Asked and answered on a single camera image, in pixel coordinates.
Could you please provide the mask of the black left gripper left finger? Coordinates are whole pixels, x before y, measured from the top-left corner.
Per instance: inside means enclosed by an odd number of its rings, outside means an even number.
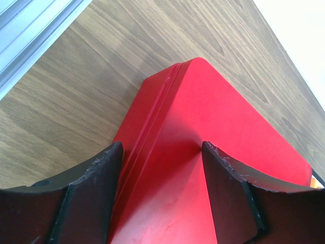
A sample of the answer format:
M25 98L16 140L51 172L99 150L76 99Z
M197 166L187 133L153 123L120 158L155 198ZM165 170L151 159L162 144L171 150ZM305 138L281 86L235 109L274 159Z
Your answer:
M123 146L31 186L1 190L1 243L106 243Z

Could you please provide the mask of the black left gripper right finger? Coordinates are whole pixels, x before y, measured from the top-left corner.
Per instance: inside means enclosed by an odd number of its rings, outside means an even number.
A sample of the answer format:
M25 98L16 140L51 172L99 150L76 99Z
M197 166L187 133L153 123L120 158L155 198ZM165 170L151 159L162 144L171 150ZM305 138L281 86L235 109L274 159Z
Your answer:
M324 189L269 176L208 141L202 160L218 243L324 243Z

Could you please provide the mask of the red box lid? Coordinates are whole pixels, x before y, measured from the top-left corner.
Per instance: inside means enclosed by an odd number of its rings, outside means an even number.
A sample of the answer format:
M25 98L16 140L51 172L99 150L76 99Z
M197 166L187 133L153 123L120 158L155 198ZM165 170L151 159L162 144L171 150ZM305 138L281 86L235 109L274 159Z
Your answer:
M201 146L309 186L309 163L205 59L181 63L145 130L110 243L217 243Z

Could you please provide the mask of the white strawberry print tray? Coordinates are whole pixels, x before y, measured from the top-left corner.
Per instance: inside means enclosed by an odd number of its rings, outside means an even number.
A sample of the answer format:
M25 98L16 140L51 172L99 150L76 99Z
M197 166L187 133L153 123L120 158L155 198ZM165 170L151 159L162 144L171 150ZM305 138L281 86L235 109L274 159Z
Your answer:
M324 189L324 180L312 169L310 187L315 189Z

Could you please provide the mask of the red compartment cookie box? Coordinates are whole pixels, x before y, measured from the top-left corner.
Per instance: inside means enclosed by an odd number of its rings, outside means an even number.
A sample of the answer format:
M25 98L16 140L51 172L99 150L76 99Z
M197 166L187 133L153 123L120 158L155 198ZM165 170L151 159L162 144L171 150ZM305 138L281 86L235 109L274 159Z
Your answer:
M110 243L115 228L118 226L118 219L125 208L126 200L124 195L128 195L134 184L128 184L128 178L132 173L134 161L132 156L136 156L137 147L148 123L154 114L154 110L163 98L164 91L167 91L173 84L176 75L181 68L181 64L174 64L148 78L146 78L132 105L130 106L121 126L119 127L113 141L121 142L124 149L121 175L118 181L115 204L112 212L110 227L108 230L107 243Z

